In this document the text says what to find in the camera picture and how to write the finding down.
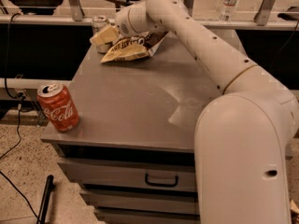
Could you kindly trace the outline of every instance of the red can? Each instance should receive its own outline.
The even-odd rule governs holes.
[[[41,85],[37,90],[37,100],[57,131],[66,132],[78,124],[78,111],[65,85]]]

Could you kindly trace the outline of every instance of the coca-cola logo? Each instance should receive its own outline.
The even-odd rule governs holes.
[[[69,119],[74,114],[74,108],[72,102],[68,101],[67,105],[60,106],[52,111],[44,108],[44,113],[51,120],[63,121],[64,119]]]

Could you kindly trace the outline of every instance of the drawer handle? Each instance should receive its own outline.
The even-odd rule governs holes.
[[[173,184],[165,184],[165,183],[153,183],[149,181],[149,175],[146,174],[145,175],[145,182],[146,184],[148,184],[149,186],[153,186],[153,187],[163,187],[163,188],[173,188],[178,184],[178,176],[175,176],[175,182]]]

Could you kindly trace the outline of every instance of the drawer front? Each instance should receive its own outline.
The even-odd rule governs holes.
[[[196,194],[194,197],[121,190],[83,189],[80,195],[86,204],[95,207],[199,215]]]
[[[199,216],[173,215],[130,210],[98,208],[94,211],[100,221],[121,224],[200,224]]]
[[[193,167],[64,158],[58,164],[70,181],[81,186],[197,191]]]

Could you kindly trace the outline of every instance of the black pole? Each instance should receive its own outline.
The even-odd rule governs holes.
[[[45,224],[49,200],[50,200],[50,193],[52,192],[52,190],[55,187],[55,185],[53,184],[53,179],[54,179],[53,175],[49,175],[47,177],[46,186],[45,186],[44,194],[43,194],[43,199],[41,201],[39,214],[38,214],[38,220],[37,220],[36,224],[39,224],[39,223]]]

